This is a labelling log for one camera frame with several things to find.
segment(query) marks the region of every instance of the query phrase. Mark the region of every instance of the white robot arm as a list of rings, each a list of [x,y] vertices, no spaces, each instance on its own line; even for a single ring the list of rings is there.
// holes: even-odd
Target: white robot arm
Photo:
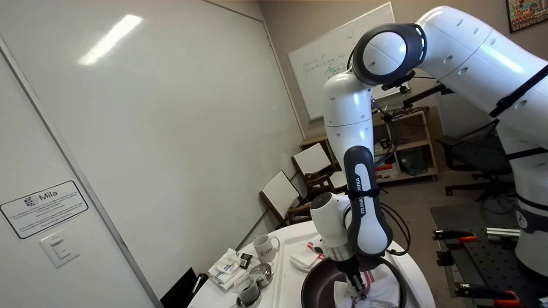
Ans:
[[[327,256],[358,278],[356,254],[380,256],[392,241],[377,200],[370,87],[397,85],[421,68],[498,117],[498,135],[512,159],[519,193],[519,259],[548,275],[548,73],[546,61],[527,52],[479,18],[437,6],[416,23],[368,30],[353,51],[353,66],[327,80],[324,123],[348,177],[348,196],[322,194],[312,218]],[[344,210],[351,206],[351,222]]]

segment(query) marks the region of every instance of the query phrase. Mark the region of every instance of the wire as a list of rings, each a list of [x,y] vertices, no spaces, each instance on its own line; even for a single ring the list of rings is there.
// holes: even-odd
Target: wire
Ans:
[[[399,268],[394,263],[390,263],[390,261],[387,261],[384,258],[378,258],[378,261],[387,265],[392,270],[392,273],[394,273],[394,277],[396,277],[396,280],[399,283],[399,306],[401,308],[406,306],[407,292],[406,292],[406,287],[404,287],[406,280],[404,280],[402,273],[399,271]]]
[[[349,70],[349,63],[351,63],[351,59],[354,58],[354,52],[356,52],[356,46],[354,46],[353,51],[349,51],[349,54],[348,54],[346,70]]]
[[[373,111],[377,111],[377,112],[382,114],[382,116],[380,116],[382,121],[385,121],[385,123],[387,123],[387,121],[392,121],[394,114],[384,111],[384,109],[377,104],[377,100],[373,100],[372,105],[373,105]]]
[[[385,140],[390,145],[390,148],[387,148],[384,155],[375,159],[375,165],[384,164],[389,157],[392,157],[396,153],[397,145],[390,138],[385,138]]]
[[[399,230],[402,232],[404,239],[406,239],[406,247],[402,251],[396,251],[396,249],[387,249],[390,254],[406,254],[411,249],[411,229],[406,224],[406,220],[401,217],[401,213],[392,208],[390,205],[380,201],[380,208],[390,215],[390,218],[396,222],[396,225],[399,227]]]

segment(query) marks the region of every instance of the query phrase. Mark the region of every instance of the table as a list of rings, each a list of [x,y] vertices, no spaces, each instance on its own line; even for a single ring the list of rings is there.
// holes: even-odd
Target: table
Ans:
[[[517,229],[514,212],[493,213],[478,201],[431,208],[433,220],[440,229],[459,229],[476,234],[478,241],[466,244],[445,239],[457,271],[466,283],[488,285],[491,289],[512,289],[524,308],[536,308],[536,297],[546,294],[546,280],[531,275],[515,258],[509,244],[491,242],[485,227]]]
[[[301,222],[301,224],[291,224],[286,225],[282,229],[276,229],[272,232],[269,232],[270,236],[277,236],[281,239],[281,242],[289,242],[293,237],[300,237],[300,236],[306,236],[306,234],[317,234],[315,225],[312,220],[308,222]],[[245,247],[241,247],[241,251],[245,253],[253,253],[253,244],[247,244]],[[413,290],[416,292],[416,299],[414,302],[409,302],[409,308],[433,308],[433,295],[430,290],[430,285],[423,275],[423,271],[418,268],[416,261],[409,256],[390,256],[389,258],[394,265],[397,265],[402,271],[402,275],[406,277],[406,280],[409,282],[409,285],[413,285]],[[282,294],[282,292],[291,292],[296,294],[300,292],[301,287],[301,278],[306,275],[305,271],[301,271],[301,278],[296,280],[286,280],[284,283],[277,283],[279,289],[276,289],[276,278],[281,278],[276,275],[277,268],[281,268],[282,263],[288,261],[288,258],[281,256],[281,253],[274,258],[272,261],[272,270],[274,270],[274,278],[270,282],[270,285],[267,285],[265,289],[262,289],[262,299],[259,308],[270,308],[276,306],[276,295]],[[195,297],[190,302],[190,308],[233,308],[236,306],[236,292],[233,290],[221,290],[217,285],[214,285],[211,280],[207,280],[202,289],[195,294]],[[294,308],[300,308],[300,297],[294,297]]]

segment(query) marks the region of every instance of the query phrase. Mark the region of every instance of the floor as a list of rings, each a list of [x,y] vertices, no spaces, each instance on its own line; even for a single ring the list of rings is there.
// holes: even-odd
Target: floor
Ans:
[[[380,194],[380,200],[394,206],[407,222],[413,236],[411,256],[425,271],[438,308],[464,308],[469,302],[450,295],[445,270],[437,265],[437,242],[431,239],[435,222],[430,208],[476,201],[474,198],[481,191],[454,191],[452,196],[447,196],[443,189],[447,184],[471,181],[474,179],[467,172],[442,170],[437,179],[384,184],[385,191]]]

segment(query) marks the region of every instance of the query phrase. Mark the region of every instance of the chair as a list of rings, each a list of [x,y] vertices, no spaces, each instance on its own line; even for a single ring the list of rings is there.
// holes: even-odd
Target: chair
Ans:
[[[485,182],[445,186],[445,194],[452,194],[454,189],[483,189],[478,200],[486,200],[514,188],[512,181],[500,179],[512,174],[512,167],[497,135],[497,123],[495,119],[461,136],[443,135],[438,140],[450,169],[473,170],[474,179],[486,179]]]
[[[195,273],[190,266],[183,277],[180,277],[175,285],[161,297],[161,304],[164,308],[181,308],[188,306],[192,297],[199,292],[199,289],[205,283],[205,273]]]
[[[322,191],[344,191],[346,174],[329,159],[322,143],[315,143],[294,153],[293,162],[305,181],[308,200]]]
[[[279,170],[259,194],[277,218],[277,227],[310,220],[310,201],[303,201],[286,172]]]

